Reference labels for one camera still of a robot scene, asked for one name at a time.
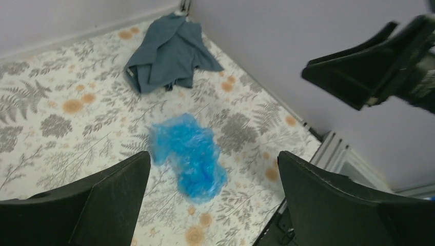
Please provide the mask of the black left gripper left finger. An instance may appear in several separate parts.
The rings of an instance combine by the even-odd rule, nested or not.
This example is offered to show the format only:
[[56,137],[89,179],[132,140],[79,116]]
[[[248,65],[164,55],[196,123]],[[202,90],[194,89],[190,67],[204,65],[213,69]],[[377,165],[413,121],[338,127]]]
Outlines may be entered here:
[[1,202],[1,245],[130,245],[151,168],[137,154],[28,199]]

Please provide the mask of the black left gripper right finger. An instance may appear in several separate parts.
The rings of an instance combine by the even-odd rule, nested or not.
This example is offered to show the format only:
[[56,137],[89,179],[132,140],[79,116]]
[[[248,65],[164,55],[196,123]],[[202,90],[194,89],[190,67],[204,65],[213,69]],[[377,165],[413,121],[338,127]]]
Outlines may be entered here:
[[278,167],[299,245],[434,245],[434,202],[379,191],[282,151]]

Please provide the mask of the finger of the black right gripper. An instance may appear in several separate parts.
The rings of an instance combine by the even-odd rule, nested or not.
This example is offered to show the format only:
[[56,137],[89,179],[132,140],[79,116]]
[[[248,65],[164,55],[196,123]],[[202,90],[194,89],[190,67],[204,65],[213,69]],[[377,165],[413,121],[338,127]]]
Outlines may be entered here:
[[350,49],[310,60],[301,77],[356,110],[394,96],[434,110],[434,17],[416,16],[400,32],[388,22]]

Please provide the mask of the blue plastic trash bag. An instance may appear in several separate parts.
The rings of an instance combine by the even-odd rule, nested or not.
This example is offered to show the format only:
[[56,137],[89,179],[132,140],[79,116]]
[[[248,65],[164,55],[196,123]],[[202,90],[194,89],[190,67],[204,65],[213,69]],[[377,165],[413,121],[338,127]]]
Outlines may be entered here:
[[214,132],[202,127],[192,114],[153,124],[149,149],[155,165],[171,166],[179,191],[194,203],[211,201],[227,183]]

